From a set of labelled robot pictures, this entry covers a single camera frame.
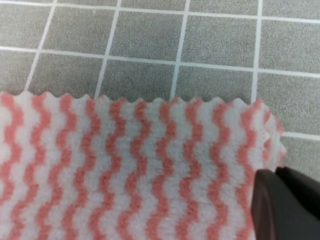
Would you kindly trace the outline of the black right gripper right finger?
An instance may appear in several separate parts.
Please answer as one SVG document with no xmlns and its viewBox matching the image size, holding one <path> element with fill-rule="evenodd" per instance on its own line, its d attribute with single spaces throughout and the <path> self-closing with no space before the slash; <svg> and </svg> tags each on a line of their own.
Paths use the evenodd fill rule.
<svg viewBox="0 0 320 240">
<path fill-rule="evenodd" d="M 320 238 L 320 183 L 289 167 L 278 167 L 276 175 L 288 188 L 292 198 L 283 222 L 290 240 L 318 240 Z"/>
</svg>

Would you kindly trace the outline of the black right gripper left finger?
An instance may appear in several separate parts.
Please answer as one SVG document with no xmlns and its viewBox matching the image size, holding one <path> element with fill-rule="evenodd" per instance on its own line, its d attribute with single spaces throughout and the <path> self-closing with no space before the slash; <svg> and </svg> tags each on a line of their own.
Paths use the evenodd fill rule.
<svg viewBox="0 0 320 240">
<path fill-rule="evenodd" d="M 251 216 L 257 240 L 297 240 L 300 203 L 270 170 L 255 174 Z"/>
</svg>

